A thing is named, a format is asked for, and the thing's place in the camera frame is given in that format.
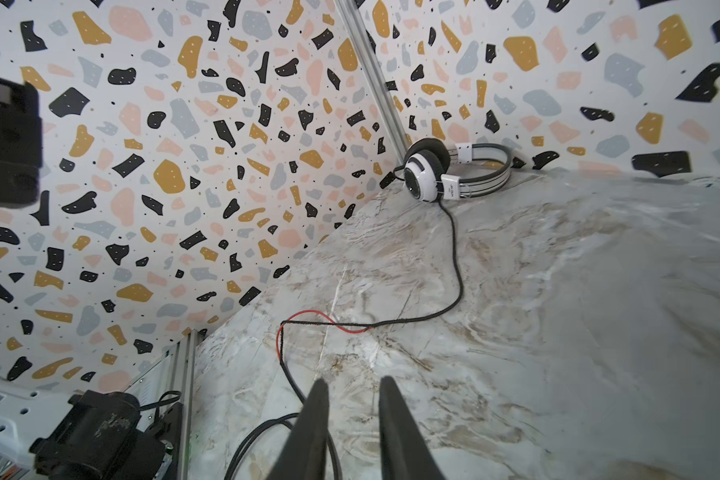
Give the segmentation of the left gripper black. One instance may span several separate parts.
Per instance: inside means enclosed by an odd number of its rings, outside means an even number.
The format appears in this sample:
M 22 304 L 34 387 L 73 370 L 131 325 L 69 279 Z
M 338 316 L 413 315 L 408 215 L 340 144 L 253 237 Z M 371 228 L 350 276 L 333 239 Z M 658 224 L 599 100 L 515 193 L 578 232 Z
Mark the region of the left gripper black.
M 0 207 L 24 207 L 40 195 L 42 120 L 28 83 L 0 78 Z

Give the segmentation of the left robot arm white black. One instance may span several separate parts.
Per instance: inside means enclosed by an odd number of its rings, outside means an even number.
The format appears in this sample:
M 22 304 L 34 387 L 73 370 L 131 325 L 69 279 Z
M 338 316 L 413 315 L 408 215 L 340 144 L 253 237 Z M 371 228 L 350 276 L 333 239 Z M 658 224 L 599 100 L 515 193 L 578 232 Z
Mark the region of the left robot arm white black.
M 37 90 L 0 79 L 0 207 L 38 206 L 42 122 Z M 67 396 L 0 378 L 0 479 L 183 479 L 199 335 L 190 332 L 125 392 Z

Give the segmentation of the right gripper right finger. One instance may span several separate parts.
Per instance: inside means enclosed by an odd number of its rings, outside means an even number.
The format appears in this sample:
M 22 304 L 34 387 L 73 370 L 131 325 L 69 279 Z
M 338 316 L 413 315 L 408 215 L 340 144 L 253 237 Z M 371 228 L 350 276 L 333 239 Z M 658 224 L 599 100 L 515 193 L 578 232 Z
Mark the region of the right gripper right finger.
M 382 478 L 444 480 L 391 376 L 381 379 L 378 413 Z

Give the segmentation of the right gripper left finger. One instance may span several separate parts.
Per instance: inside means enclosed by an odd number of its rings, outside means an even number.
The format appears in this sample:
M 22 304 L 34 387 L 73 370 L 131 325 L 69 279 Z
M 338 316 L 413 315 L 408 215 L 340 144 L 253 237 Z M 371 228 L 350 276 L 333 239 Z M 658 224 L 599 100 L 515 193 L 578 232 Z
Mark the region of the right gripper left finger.
M 328 385 L 318 379 L 266 479 L 323 479 L 328 450 L 328 419 Z

